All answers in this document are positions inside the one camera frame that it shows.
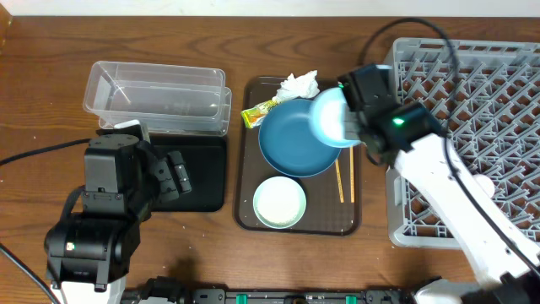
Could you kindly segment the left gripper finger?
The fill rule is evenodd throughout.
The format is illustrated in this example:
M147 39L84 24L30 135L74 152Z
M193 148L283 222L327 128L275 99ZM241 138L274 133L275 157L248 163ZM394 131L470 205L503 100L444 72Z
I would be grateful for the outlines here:
M186 170L186 162L180 151L171 151L167 154L168 160L174 169L174 177L177 180L178 191L189 193L192 190L190 177Z
M151 173L157 180L159 203L169 203L180 197L176 171L166 158L156 161L151 167Z

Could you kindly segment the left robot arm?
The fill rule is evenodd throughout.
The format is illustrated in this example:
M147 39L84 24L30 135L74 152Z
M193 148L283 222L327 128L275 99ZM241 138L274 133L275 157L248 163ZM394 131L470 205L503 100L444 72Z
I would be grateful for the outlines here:
M181 152L159 152L138 120L89 141L84 175L46 234L46 276L58 303L118 303L140 225L192 185Z

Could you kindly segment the green yellow snack wrapper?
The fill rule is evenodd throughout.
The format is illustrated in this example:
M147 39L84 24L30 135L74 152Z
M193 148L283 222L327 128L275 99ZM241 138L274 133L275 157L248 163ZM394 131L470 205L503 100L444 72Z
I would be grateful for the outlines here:
M243 110L240 115L245 127L248 129L253 129L260 126L265 116L277 105L278 102L275 100L266 100L253 106L252 108Z

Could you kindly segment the pink white cup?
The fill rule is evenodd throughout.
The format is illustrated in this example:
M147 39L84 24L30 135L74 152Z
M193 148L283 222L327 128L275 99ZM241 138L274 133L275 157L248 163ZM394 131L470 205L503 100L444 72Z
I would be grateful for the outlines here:
M490 198L494 196L495 185L494 185L494 182L488 176L477 174L477 175L474 175L473 178Z

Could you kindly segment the white napkin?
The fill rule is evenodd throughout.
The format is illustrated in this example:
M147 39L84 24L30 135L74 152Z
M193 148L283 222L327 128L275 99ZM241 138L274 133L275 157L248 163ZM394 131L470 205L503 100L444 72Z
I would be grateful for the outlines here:
M280 88L272 100L281 103L297 98L310 99L317 96L320 93L316 80L317 74L317 70L312 70L298 77L290 74L280 83Z

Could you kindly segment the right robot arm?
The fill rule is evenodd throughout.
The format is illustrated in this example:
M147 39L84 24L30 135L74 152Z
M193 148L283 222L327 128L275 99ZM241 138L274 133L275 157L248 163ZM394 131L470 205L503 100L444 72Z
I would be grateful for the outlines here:
M345 126L369 152L411 182L457 240L475 284L434 280L417 303L537 303L539 246L520 232L464 166L438 121L400 104L375 64L338 77L351 111Z

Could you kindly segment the light blue bowl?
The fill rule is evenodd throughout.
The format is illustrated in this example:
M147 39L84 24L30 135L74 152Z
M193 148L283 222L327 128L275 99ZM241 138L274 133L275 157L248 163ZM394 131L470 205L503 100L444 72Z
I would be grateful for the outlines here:
M310 129L323 144L334 148L349 148L360 144L358 139L345 137L347 101L339 87L322 91L310 106Z

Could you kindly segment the wooden chopstick long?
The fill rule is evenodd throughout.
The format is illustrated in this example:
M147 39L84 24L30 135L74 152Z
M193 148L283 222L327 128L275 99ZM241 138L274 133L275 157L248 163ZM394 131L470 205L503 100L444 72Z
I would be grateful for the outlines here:
M354 185L354 147L351 146L349 151L349 186L350 186L350 201L355 203L355 185Z

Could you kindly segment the dark blue plate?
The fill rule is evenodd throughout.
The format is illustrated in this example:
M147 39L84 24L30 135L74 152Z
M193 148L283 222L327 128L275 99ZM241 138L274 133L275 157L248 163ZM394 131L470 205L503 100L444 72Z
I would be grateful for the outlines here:
M258 143L265 161L287 176L316 176L331 167L339 148L321 142L311 131L311 100L285 101L264 118Z

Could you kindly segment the wooden chopstick short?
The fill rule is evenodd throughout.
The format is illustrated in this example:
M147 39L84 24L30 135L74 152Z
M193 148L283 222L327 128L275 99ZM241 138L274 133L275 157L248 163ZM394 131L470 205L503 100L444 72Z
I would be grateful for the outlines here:
M338 190L339 201L341 204L343 204L344 203L343 183L342 183L339 159L336 159L334 164L335 164L335 171L336 171L336 178L337 178L337 190Z

